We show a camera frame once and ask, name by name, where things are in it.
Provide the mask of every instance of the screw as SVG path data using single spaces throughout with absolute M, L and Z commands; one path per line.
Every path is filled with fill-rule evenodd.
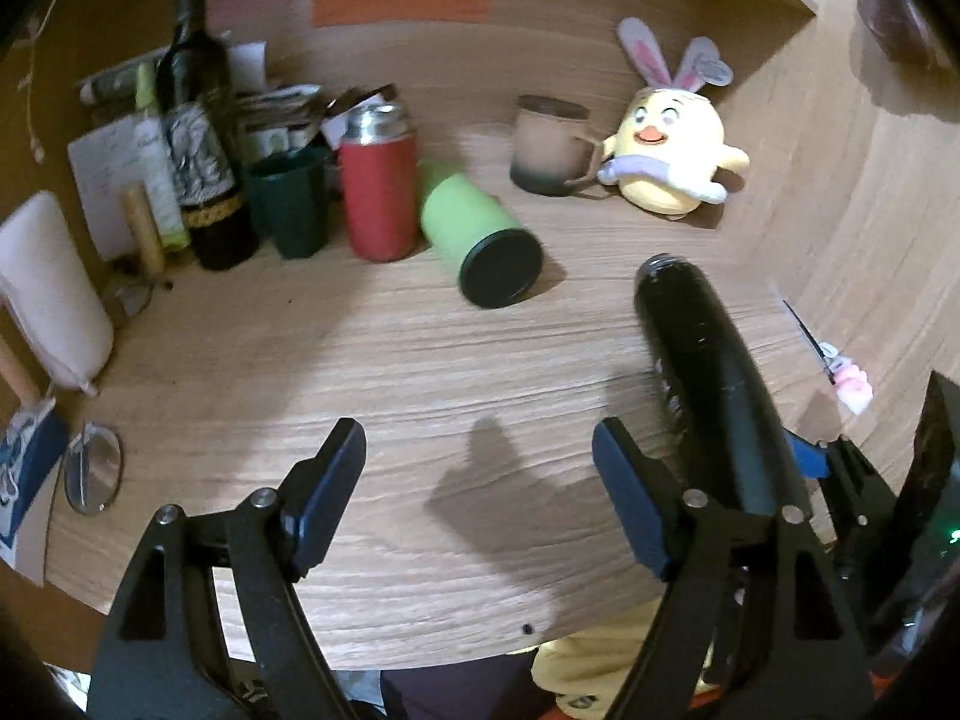
M 800 525 L 803 522 L 803 512 L 799 508 L 790 504 L 789 506 L 784 506 L 781 509 L 781 517 L 783 517 L 791 525 Z
M 253 490 L 250 496 L 250 502 L 255 509 L 266 509 L 277 501 L 277 491 L 273 488 L 260 488 Z
M 707 493 L 697 488 L 690 488 L 689 490 L 683 491 L 683 502 L 687 504 L 690 509 L 702 509 L 704 506 L 707 506 L 709 500 Z
M 179 517 L 179 512 L 176 510 L 176 506 L 172 503 L 168 503 L 166 506 L 161 506 L 157 509 L 157 513 L 154 514 L 154 519 L 157 522 L 160 522 L 160 525 L 169 525 L 177 517 Z

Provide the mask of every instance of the orange beak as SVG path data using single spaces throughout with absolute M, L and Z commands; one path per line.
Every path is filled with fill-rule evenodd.
M 659 129 L 648 124 L 640 132 L 634 133 L 634 140 L 637 143 L 645 143 L 646 146 L 654 146 L 657 143 L 666 143 L 666 133 L 660 132 Z

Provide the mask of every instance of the plush toy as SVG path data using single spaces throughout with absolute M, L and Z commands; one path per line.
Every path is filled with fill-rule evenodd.
M 724 202 L 727 190 L 713 181 L 717 167 L 743 172 L 750 158 L 724 144 L 720 117 L 707 98 L 696 94 L 705 83 L 725 86 L 733 80 L 717 46 L 709 38 L 694 38 L 671 79 L 645 23 L 624 19 L 617 34 L 649 86 L 632 100 L 616 134 L 604 141 L 607 162 L 600 181 L 617 184 L 635 206 L 669 218 L 681 218 L 702 202 Z

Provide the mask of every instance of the green cylinder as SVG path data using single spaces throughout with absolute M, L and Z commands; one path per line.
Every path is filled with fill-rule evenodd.
M 456 272 L 464 298 L 480 308 L 522 298 L 544 266 L 536 236 L 462 173 L 429 161 L 419 173 L 421 228 Z

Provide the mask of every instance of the yellow clothing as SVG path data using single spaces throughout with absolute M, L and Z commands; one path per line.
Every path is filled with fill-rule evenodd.
M 531 669 L 534 682 L 557 694 L 564 714 L 602 720 L 637 661 L 659 603 L 658 598 L 603 625 L 542 644 Z M 708 689 L 702 680 L 697 683 L 698 693 Z

